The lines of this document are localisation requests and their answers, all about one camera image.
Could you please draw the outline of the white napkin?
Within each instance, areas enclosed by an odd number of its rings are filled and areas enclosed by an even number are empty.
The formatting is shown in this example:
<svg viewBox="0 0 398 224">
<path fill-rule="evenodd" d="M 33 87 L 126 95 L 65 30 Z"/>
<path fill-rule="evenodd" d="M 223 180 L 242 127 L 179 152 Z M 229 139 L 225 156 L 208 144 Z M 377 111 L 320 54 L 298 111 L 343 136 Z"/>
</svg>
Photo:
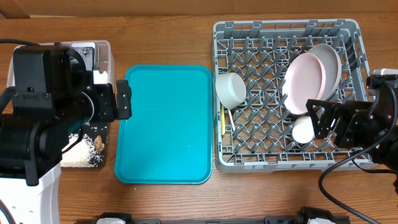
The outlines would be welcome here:
<svg viewBox="0 0 398 224">
<path fill-rule="evenodd" d="M 107 72 L 103 71 L 101 73 L 99 70 L 93 71 L 93 83 L 94 84 L 107 84 L 108 82 L 109 82 L 109 80 L 108 80 Z"/>
</svg>

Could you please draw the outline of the brown food scrap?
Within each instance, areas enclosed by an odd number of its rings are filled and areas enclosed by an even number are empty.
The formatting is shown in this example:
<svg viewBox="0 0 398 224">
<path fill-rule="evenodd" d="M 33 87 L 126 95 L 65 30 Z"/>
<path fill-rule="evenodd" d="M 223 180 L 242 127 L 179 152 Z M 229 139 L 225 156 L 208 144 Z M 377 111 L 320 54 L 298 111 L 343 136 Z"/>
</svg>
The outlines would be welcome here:
<svg viewBox="0 0 398 224">
<path fill-rule="evenodd" d="M 105 143 L 103 142 L 102 137 L 100 135 L 97 135 L 97 137 L 95 137 L 94 146 L 98 152 L 101 152 L 105 149 Z"/>
</svg>

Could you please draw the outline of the white cup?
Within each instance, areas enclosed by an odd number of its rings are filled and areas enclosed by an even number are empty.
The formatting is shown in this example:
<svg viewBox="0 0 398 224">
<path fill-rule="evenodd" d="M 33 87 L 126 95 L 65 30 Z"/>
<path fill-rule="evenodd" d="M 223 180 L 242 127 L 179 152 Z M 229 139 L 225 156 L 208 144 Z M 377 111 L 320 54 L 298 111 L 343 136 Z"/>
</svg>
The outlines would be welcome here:
<svg viewBox="0 0 398 224">
<path fill-rule="evenodd" d="M 301 116 L 295 120 L 292 137 L 300 144 L 306 144 L 315 137 L 311 117 Z"/>
</svg>

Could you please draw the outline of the pink round plate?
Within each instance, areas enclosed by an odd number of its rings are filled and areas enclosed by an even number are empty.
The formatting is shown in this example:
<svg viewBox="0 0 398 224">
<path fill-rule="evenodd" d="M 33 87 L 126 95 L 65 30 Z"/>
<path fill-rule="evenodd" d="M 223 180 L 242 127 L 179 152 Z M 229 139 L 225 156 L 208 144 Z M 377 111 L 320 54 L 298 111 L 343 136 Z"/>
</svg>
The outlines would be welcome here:
<svg viewBox="0 0 398 224">
<path fill-rule="evenodd" d="M 296 57 L 285 73 L 282 94 L 287 95 L 284 105 L 292 114 L 307 112 L 307 100 L 319 100 L 326 83 L 325 68 L 314 54 Z"/>
</svg>

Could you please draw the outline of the grey round plate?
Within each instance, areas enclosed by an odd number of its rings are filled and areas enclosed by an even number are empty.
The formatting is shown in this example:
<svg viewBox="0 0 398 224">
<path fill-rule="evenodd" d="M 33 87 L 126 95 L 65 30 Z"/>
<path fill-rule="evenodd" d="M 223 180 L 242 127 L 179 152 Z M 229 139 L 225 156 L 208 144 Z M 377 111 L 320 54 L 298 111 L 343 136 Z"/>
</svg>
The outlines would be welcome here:
<svg viewBox="0 0 398 224">
<path fill-rule="evenodd" d="M 318 44 L 309 53 L 314 54 L 325 68 L 326 82 L 321 100 L 327 100 L 336 90 L 341 78 L 341 59 L 333 47 Z"/>
</svg>

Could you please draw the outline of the yellow plastic spoon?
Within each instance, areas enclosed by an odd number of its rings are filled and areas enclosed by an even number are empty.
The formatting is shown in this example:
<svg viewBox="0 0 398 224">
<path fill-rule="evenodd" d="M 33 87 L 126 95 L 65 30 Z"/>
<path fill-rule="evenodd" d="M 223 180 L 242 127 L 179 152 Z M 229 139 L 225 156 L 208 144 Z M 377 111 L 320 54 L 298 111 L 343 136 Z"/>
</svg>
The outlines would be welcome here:
<svg viewBox="0 0 398 224">
<path fill-rule="evenodd" d="M 225 113 L 224 106 L 221 105 L 221 135 L 225 135 L 226 132 L 226 124 L 225 124 Z"/>
</svg>

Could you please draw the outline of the grey bowl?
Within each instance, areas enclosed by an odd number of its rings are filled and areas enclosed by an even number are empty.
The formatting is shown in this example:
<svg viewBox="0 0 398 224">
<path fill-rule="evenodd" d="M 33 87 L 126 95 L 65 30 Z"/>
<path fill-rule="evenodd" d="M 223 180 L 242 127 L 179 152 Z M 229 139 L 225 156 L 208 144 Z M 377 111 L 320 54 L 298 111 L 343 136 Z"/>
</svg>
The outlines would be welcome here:
<svg viewBox="0 0 398 224">
<path fill-rule="evenodd" d="M 222 73 L 215 80 L 216 94 L 220 103 L 231 110 L 245 101 L 246 86 L 237 73 Z"/>
</svg>

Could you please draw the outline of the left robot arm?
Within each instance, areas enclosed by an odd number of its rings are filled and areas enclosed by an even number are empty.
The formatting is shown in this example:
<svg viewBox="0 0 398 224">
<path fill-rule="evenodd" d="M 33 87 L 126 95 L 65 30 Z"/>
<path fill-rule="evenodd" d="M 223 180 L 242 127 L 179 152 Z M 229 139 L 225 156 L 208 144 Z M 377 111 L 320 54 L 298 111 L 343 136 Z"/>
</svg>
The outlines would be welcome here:
<svg viewBox="0 0 398 224">
<path fill-rule="evenodd" d="M 88 123 L 127 120 L 126 80 L 95 83 L 76 48 L 14 40 L 14 84 L 1 93 L 1 222 L 58 223 L 61 161 Z"/>
</svg>

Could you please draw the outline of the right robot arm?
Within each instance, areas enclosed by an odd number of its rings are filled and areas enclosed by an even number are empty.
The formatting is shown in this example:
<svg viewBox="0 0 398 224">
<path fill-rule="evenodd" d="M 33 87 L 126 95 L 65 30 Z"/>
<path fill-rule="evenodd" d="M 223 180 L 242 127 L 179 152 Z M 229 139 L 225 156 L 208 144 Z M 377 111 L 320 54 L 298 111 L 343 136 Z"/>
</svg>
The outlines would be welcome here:
<svg viewBox="0 0 398 224">
<path fill-rule="evenodd" d="M 340 148 L 366 148 L 391 133 L 368 154 L 376 164 L 383 164 L 397 173 L 397 70 L 383 68 L 374 70 L 367 77 L 366 86 L 374 101 L 347 101 L 333 103 L 322 100 L 308 100 L 306 107 L 312 120 L 315 137 L 322 139 L 330 132 L 336 134 L 334 144 Z"/>
</svg>

